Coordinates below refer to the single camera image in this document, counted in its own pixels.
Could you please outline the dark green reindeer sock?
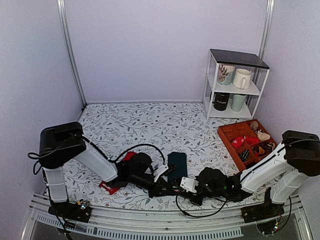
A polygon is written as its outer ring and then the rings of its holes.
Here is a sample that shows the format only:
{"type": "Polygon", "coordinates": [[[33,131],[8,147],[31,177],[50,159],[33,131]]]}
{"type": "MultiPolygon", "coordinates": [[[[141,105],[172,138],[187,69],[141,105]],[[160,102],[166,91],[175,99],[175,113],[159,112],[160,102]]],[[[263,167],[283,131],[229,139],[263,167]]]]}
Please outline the dark green reindeer sock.
{"type": "Polygon", "coordinates": [[[168,155],[168,166],[171,170],[167,176],[168,183],[179,187],[182,177],[188,176],[187,155],[183,152],[171,152],[168,155]]]}

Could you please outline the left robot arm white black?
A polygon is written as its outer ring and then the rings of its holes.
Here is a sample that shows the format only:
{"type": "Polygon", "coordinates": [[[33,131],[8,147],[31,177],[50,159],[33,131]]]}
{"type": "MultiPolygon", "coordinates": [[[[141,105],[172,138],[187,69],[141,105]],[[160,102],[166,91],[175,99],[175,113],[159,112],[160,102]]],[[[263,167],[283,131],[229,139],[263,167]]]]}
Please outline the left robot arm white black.
{"type": "Polygon", "coordinates": [[[98,175],[103,188],[111,195],[128,184],[147,190],[150,198],[176,194],[163,178],[171,170],[167,164],[154,168],[149,155],[136,153],[132,147],[115,160],[109,160],[84,136],[79,122],[55,125],[40,133],[38,162],[44,171],[54,207],[63,217],[70,217],[75,211],[74,205],[68,201],[63,170],[64,164],[70,160],[80,162],[98,175]]]}

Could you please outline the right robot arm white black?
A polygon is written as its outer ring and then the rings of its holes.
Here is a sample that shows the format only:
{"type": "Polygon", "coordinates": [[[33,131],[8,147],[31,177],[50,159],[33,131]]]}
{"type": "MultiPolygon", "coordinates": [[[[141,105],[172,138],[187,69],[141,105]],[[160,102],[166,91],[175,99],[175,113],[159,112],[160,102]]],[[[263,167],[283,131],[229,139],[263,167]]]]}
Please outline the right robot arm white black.
{"type": "Polygon", "coordinates": [[[316,134],[287,130],[282,142],[254,166],[233,176],[205,167],[194,179],[183,177],[180,187],[201,205],[204,198],[222,197],[241,202],[275,177],[279,182],[267,191],[267,200],[259,206],[262,218],[269,218],[287,198],[310,177],[320,174],[320,138],[316,134]]]}

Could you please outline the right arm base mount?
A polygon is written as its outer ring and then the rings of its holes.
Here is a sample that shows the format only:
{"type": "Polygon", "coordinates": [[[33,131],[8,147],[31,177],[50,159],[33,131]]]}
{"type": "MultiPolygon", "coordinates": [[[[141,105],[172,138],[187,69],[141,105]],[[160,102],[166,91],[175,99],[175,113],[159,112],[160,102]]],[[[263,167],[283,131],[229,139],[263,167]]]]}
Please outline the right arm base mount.
{"type": "Polygon", "coordinates": [[[257,205],[243,207],[241,209],[241,216],[245,223],[252,223],[266,220],[273,217],[279,217],[272,222],[263,222],[257,224],[257,229],[263,235],[273,235],[283,227],[284,204],[272,203],[271,187],[265,191],[264,202],[257,205]]]}

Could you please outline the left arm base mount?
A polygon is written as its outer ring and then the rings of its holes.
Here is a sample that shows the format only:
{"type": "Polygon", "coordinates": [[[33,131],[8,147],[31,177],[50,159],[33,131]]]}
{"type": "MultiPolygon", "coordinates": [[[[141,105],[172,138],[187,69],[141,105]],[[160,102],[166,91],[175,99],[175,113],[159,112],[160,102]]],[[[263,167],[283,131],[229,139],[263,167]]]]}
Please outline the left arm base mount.
{"type": "Polygon", "coordinates": [[[67,198],[64,202],[54,202],[49,189],[48,196],[50,201],[49,214],[61,217],[64,220],[74,220],[83,223],[89,222],[92,208],[89,206],[90,202],[88,200],[80,199],[72,203],[67,198]]]}

